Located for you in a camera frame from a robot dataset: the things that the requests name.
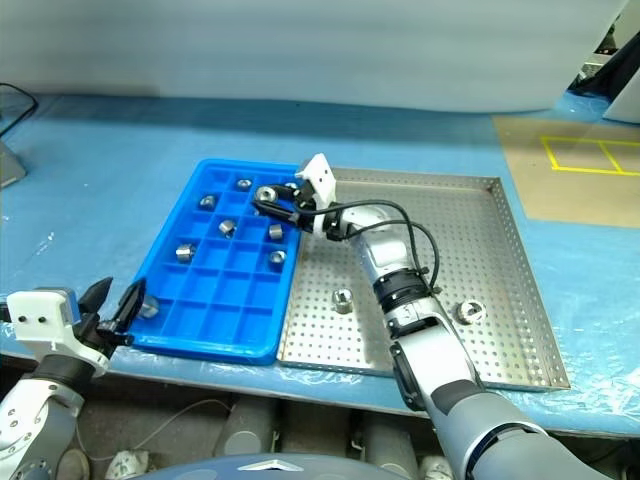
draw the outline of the stainless steel tray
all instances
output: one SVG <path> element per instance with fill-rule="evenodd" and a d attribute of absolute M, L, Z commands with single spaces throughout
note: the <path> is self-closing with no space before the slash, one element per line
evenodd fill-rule
<path fill-rule="evenodd" d="M 488 385 L 569 388 L 565 368 L 499 178 L 336 169 L 340 201 L 383 198 L 427 226 L 441 251 L 437 285 L 451 318 L 475 298 L 487 306 L 480 325 L 453 321 Z M 398 226 L 405 235 L 406 228 Z M 416 234 L 423 265 L 433 263 Z M 354 312 L 332 310 L 347 287 Z M 305 235 L 298 254 L 278 358 L 306 368 L 390 375 L 389 336 L 362 268 L 348 244 Z"/>

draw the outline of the black wire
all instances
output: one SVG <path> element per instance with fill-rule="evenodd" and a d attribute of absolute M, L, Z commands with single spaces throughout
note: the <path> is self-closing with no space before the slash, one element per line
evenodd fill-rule
<path fill-rule="evenodd" d="M 334 213 L 334 212 L 340 212 L 343 210 L 346 210 L 348 208 L 354 208 L 354 207 L 364 207 L 366 205 L 384 205 L 387 207 L 391 207 L 394 208 L 395 210 L 397 210 L 400 215 L 403 218 L 403 222 L 406 226 L 407 226 L 407 231 L 409 232 L 409 244 L 411 246 L 411 256 L 413 257 L 413 263 L 416 266 L 416 269 L 422 273 L 422 266 L 420 265 L 420 259 L 418 258 L 418 248 L 416 247 L 416 237 L 415 237 L 415 233 L 413 231 L 412 225 L 413 222 L 411 221 L 411 219 L 409 218 L 409 214 L 407 213 L 407 211 L 402 208 L 401 205 L 392 202 L 390 200 L 357 200 L 355 202 L 348 202 L 348 203 L 341 203 L 339 205 L 334 205 L 333 207 L 328 207 L 328 208 L 323 208 L 321 210 L 305 210 L 303 208 L 300 208 L 298 205 L 294 204 L 294 209 L 296 210 L 296 212 L 298 212 L 301 215 L 308 215 L 308 216 L 312 216 L 315 217 L 317 215 L 324 215 L 326 213 Z"/>
<path fill-rule="evenodd" d="M 343 240 L 349 240 L 361 233 L 364 233 L 368 230 L 373 230 L 374 228 L 384 227 L 386 225 L 404 225 L 404 220 L 385 220 L 384 222 L 374 223 L 373 225 L 367 225 L 366 227 L 359 228 L 351 233 L 346 234 L 342 237 Z M 440 250 L 438 249 L 438 244 L 436 243 L 436 239 L 433 237 L 432 233 L 421 223 L 411 222 L 411 226 L 413 228 L 417 228 L 422 233 L 424 233 L 431 244 L 431 249 L 433 250 L 433 271 L 431 272 L 431 280 L 429 281 L 429 286 L 433 289 L 436 286 L 436 280 L 438 278 L 438 271 L 440 270 Z"/>
<path fill-rule="evenodd" d="M 9 125 L 7 125 L 6 127 L 4 127 L 2 129 L 2 131 L 0 131 L 0 138 L 2 138 L 2 136 L 7 133 L 9 130 L 11 130 L 13 127 L 15 127 L 18 123 L 20 123 L 22 120 L 24 120 L 25 118 L 33 115 L 35 113 L 35 111 L 38 109 L 39 103 L 38 100 L 36 100 L 36 97 L 34 97 L 33 95 L 31 95 L 29 92 L 27 92 L 26 90 L 21 89 L 20 87 L 16 87 L 15 85 L 12 85 L 10 83 L 5 83 L 5 82 L 0 82 L 0 87 L 9 87 L 9 88 L 13 88 L 15 91 L 20 92 L 21 94 L 23 94 L 24 96 L 28 97 L 31 99 L 31 105 L 29 106 L 29 108 L 27 108 L 24 112 L 22 112 L 18 118 L 16 118 L 13 122 L 11 122 Z"/>

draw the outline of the floor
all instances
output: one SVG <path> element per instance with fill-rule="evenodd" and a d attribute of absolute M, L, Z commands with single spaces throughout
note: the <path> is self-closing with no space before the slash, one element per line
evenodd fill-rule
<path fill-rule="evenodd" d="M 2 359 L 0 394 L 15 384 L 28 371 L 30 362 Z M 238 396 L 198 388 L 154 383 L 107 376 L 98 381 L 87 395 L 78 431 L 86 452 L 93 457 L 92 480 L 104 478 L 109 458 L 115 452 L 138 444 L 165 420 L 203 399 L 216 399 L 232 405 Z M 156 468 L 193 462 L 213 456 L 218 436 L 227 417 L 218 403 L 193 408 L 180 415 L 153 436 L 144 449 L 150 452 Z M 281 452 L 321 453 L 359 458 L 363 412 L 301 402 L 283 401 L 279 409 Z M 395 417 L 394 421 L 409 432 L 418 459 L 440 454 L 440 449 L 427 420 Z M 640 461 L 637 441 L 594 438 L 558 437 L 585 463 L 611 478 L 640 479 L 640 465 L 635 473 L 621 475 L 624 466 Z M 74 438 L 72 446 L 78 446 Z"/>

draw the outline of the gray cylinder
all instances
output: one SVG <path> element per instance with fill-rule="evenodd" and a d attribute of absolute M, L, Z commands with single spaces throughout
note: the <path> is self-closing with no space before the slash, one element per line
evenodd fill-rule
<path fill-rule="evenodd" d="M 427 412 L 456 479 L 467 477 L 467 463 L 471 454 L 478 443 L 498 427 L 521 425 L 523 429 L 546 435 L 513 403 L 495 393 L 476 393 L 458 401 L 445 412 L 436 407 L 430 397 L 427 400 Z"/>
<path fill-rule="evenodd" d="M 214 455 L 268 453 L 273 443 L 277 401 L 273 398 L 243 397 L 227 418 Z"/>
<path fill-rule="evenodd" d="M 556 439 L 530 433 L 503 438 L 487 449 L 473 469 L 473 478 L 477 480 L 609 479 L 578 460 Z"/>
<path fill-rule="evenodd" d="M 418 478 L 418 463 L 411 437 L 398 420 L 367 413 L 364 417 L 365 461 L 410 480 Z"/>

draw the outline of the blue table surface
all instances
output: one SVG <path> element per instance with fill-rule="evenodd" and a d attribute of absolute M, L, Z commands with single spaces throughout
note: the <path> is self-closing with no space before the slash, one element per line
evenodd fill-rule
<path fill-rule="evenodd" d="M 554 109 L 527 116 L 607 123 L 601 120 L 606 106 L 565 94 Z M 45 96 L 38 113 L 4 140 L 29 174 L 2 191 L 0 294 L 41 285 L 81 292 L 112 275 L 106 316 L 204 158 L 299 164 L 324 152 L 340 167 L 499 176 L 572 385 L 569 391 L 500 393 L 549 429 L 640 434 L 640 231 L 528 219 L 488 115 Z M 8 324 L 0 327 L 0 342 L 4 354 L 28 355 Z M 112 367 L 169 382 L 408 413 L 391 378 L 124 348 Z"/>

